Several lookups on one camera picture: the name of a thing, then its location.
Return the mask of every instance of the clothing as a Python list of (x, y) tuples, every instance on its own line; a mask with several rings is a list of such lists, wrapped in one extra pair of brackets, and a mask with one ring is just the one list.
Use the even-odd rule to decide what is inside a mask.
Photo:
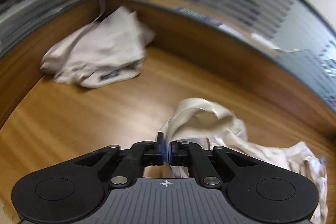
[[(311, 221), (313, 224), (325, 224), (328, 214), (327, 172), (304, 142), (290, 148), (264, 147), (250, 143), (242, 120), (237, 119), (227, 108), (201, 98), (181, 101), (174, 115), (160, 131), (165, 134), (167, 147), (172, 141), (190, 141), (208, 150), (217, 145), (226, 146), (309, 178), (320, 194)], [(165, 176), (169, 176), (167, 167), (163, 171)], [(171, 166), (170, 171), (175, 178), (188, 177), (186, 169), (181, 166)]]
[(100, 24), (88, 24), (55, 44), (42, 58), (41, 71), (58, 83), (98, 88), (137, 76), (154, 32), (120, 7)]

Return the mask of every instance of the white cloth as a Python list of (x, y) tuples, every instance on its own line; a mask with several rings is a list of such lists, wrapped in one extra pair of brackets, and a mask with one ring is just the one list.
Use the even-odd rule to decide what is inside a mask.
[[(172, 141), (190, 141), (209, 150), (217, 145), (226, 146), (309, 178), (320, 194), (311, 221), (313, 224), (325, 224), (328, 213), (327, 172), (304, 142), (290, 148), (264, 147), (250, 143), (242, 120), (237, 119), (227, 108), (201, 98), (181, 101), (174, 115), (160, 131), (165, 134), (166, 145)], [(188, 177), (186, 169), (181, 166), (173, 166), (171, 171), (175, 178)]]
[(154, 32), (120, 7), (100, 24), (88, 24), (55, 44), (42, 58), (41, 71), (59, 83), (98, 88), (137, 76)]

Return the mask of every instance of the crosshair symbol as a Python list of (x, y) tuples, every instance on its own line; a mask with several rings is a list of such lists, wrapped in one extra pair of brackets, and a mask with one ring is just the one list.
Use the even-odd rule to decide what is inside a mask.
[(168, 180), (164, 181), (164, 182), (161, 182), (160, 184), (164, 185), (164, 186), (169, 186), (172, 184), (172, 182), (169, 182)]

